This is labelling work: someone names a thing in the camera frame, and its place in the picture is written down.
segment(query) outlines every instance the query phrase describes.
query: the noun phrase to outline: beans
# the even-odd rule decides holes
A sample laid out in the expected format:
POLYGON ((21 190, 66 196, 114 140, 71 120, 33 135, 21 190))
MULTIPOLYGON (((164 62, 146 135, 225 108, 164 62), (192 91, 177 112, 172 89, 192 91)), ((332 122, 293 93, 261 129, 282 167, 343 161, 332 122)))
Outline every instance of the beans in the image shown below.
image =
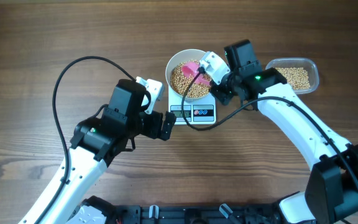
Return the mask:
MULTIPOLYGON (((200 64, 198 60, 190 60, 188 62, 195 62, 198 65, 200 64)), ((175 67, 175 69, 173 69, 171 74, 171 87, 173 88, 173 90, 175 90, 177 93, 179 93, 182 96, 185 93, 188 86, 190 85, 191 81, 194 79, 194 77, 186 78, 183 72, 181 71, 182 66, 186 63, 187 62, 180 63, 178 66, 175 67)), ((211 81, 211 77, 209 77, 209 75, 204 74, 203 78, 205 80, 211 81)), ((194 83, 192 84, 186 97, 198 98, 198 97, 205 96, 209 93, 209 88, 210 87, 207 85, 201 83, 200 84, 194 83)))
POLYGON ((307 90, 310 88, 308 72, 303 68, 275 68, 286 79, 294 90, 307 90))

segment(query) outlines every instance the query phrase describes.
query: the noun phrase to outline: wood grain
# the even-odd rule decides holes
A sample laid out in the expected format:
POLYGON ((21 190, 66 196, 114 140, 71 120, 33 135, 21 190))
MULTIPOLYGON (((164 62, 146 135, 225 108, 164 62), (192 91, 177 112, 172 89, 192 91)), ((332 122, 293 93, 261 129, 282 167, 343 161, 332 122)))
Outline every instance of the wood grain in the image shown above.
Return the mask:
MULTIPOLYGON (((250 39, 265 66, 307 57, 319 88, 301 99, 330 127, 358 143, 358 1, 128 1, 0 5, 0 223, 17 223, 63 159, 52 116, 58 74, 72 60, 107 57, 133 76, 165 81, 183 49, 213 50, 250 39)), ((58 116, 66 139, 108 102, 124 76, 81 62, 63 78, 58 116)), ((238 107, 218 105, 219 119, 238 107)), ((167 93, 156 110, 168 108, 167 93)), ((171 140, 139 136, 85 197, 119 204, 272 202, 304 190, 301 154, 266 117, 237 114, 214 130, 175 126, 171 140)), ((351 216, 358 223, 358 213, 351 216)))

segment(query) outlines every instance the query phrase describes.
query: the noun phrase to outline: pink scoop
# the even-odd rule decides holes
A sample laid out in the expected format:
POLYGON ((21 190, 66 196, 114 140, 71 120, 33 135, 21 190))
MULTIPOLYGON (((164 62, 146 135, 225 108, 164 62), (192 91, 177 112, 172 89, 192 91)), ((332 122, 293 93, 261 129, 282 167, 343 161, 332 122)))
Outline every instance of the pink scoop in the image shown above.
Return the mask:
MULTIPOLYGON (((181 70, 186 78, 190 78, 190 77, 195 77, 198 74, 197 71, 198 68, 199 66, 197 63, 187 62, 182 66, 181 70)), ((200 75, 195 81, 195 84, 200 84, 200 83, 209 86, 209 81, 205 80, 202 75, 200 75)))

